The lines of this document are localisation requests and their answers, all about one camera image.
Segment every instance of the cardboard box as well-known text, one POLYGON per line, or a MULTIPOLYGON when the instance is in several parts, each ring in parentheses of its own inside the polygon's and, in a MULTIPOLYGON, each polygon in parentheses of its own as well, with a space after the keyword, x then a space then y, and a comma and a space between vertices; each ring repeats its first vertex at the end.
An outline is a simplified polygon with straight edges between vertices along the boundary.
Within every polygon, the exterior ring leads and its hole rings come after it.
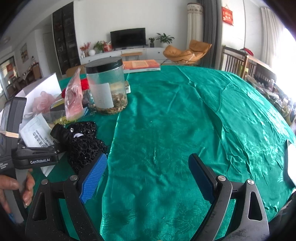
MULTIPOLYGON (((16 96, 18 97, 26 97, 27 103, 24 110, 24 115, 32 112, 32 104, 36 97, 40 96, 42 91, 47 92, 48 94, 53 95, 54 97, 61 94, 61 88, 59 86, 59 82, 57 80, 56 74, 50 75, 48 77, 44 77, 40 80, 33 82, 32 84, 23 88, 16 96)), ((3 110, 0 113, 0 122, 2 119, 3 110)), ((32 118, 24 118, 22 123, 20 124, 20 130, 27 124, 32 118)))

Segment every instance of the finger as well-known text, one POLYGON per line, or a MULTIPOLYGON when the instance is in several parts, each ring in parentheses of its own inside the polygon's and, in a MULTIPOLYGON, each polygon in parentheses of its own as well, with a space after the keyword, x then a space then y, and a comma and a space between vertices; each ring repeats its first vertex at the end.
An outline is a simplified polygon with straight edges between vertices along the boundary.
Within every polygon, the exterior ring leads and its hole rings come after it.
POLYGON ((18 188, 19 183, 17 182, 17 180, 5 175, 0 175, 0 189, 17 190, 18 188))
POLYGON ((32 198, 30 198, 29 201, 27 201, 27 202, 25 203, 25 205, 26 205, 26 206, 29 206, 31 202, 32 202, 32 198))
POLYGON ((4 191, 2 189, 0 189, 0 204, 2 205, 6 213, 11 213, 10 207, 8 205, 8 202, 4 195, 4 191))
POLYGON ((24 201, 24 203, 27 203, 29 201, 30 198, 33 197, 33 191, 24 191, 23 195, 22 195, 22 199, 24 201))
POLYGON ((27 174, 27 183, 26 183, 27 190, 32 191, 34 185, 35 185, 35 180, 34 180, 33 176, 31 175, 31 173, 28 172, 28 174, 27 174))

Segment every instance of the wooden railing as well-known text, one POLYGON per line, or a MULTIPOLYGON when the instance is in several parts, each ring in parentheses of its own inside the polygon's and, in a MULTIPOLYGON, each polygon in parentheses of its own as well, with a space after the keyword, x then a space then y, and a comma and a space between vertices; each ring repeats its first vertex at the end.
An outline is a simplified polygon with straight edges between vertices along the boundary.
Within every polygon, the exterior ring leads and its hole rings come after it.
POLYGON ((223 47, 220 66, 220 70, 231 72, 243 79, 246 75, 250 75, 262 78, 265 81, 273 79, 276 82, 276 74, 270 66, 253 56, 233 48, 223 47))

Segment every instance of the flat screen tv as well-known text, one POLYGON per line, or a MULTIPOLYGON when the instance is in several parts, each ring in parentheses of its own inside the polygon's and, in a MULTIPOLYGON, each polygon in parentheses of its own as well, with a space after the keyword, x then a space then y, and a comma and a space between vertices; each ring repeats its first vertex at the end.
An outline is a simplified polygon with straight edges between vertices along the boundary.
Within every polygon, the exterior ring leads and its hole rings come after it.
POLYGON ((146 29, 132 28, 110 32, 114 49, 146 45, 146 29))

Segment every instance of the sticker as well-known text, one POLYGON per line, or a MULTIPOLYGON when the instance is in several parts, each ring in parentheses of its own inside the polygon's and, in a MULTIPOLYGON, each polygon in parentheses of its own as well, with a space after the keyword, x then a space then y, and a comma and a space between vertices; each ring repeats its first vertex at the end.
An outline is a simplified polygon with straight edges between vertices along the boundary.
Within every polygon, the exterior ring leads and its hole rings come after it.
POLYGON ((109 83, 96 85, 89 83, 89 88, 97 108, 108 109, 114 107, 109 83))

